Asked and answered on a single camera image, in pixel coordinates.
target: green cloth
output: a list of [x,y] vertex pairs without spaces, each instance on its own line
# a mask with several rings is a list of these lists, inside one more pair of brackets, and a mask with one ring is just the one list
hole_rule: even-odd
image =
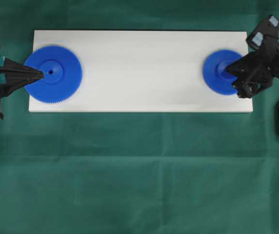
[[[269,14],[279,0],[0,1],[0,54],[24,62],[35,29],[249,33]],[[2,100],[0,234],[279,234],[278,79],[251,114],[43,114],[28,100]]]

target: white foam board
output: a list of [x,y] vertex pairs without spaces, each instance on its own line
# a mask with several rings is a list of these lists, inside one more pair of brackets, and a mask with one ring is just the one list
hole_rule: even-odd
[[205,58],[220,49],[248,53],[246,32],[36,30],[34,47],[57,44],[81,62],[83,80],[69,99],[30,97],[30,112],[252,112],[251,99],[205,84]]

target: gear teeth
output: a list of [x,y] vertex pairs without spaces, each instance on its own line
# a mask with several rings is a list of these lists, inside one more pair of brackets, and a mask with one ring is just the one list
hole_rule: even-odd
[[237,93],[237,90],[232,87],[231,82],[220,77],[217,73],[217,67],[222,61],[236,61],[241,57],[240,54],[231,50],[219,50],[209,55],[205,59],[202,68],[203,78],[208,87],[222,95]]
[[62,79],[53,84],[47,84],[39,80],[31,85],[27,85],[25,88],[27,92],[38,101],[45,103],[62,102],[71,97],[80,87],[83,77],[82,67],[73,52],[63,46],[54,44],[45,45],[36,49],[28,56],[25,65],[39,69],[39,67],[48,60],[53,60],[61,64],[62,71],[68,71],[68,73],[71,73],[71,76],[68,75],[65,77],[64,74],[62,74]]

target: blue gear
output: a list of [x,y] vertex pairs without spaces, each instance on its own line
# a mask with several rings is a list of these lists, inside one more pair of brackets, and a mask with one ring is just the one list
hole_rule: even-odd
[[203,65],[206,84],[219,94],[236,94],[238,91],[232,87],[232,83],[237,80],[237,77],[229,74],[225,69],[240,58],[242,55],[231,50],[219,50],[208,56]]
[[46,46],[34,51],[24,65],[44,73],[43,79],[25,86],[32,97],[42,102],[56,103],[69,98],[82,81],[79,60],[61,46]]

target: table surface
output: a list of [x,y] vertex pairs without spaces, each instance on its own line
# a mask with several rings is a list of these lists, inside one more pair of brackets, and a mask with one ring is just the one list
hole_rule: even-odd
[[83,78],[62,102],[31,96],[29,111],[252,112],[252,99],[220,95],[203,79],[210,54],[226,48],[246,55],[246,37],[246,32],[36,30],[33,51],[48,45],[69,49]]
[[[0,53],[35,29],[247,31],[279,0],[0,2]],[[29,113],[2,100],[0,234],[279,233],[279,80],[250,114]]]

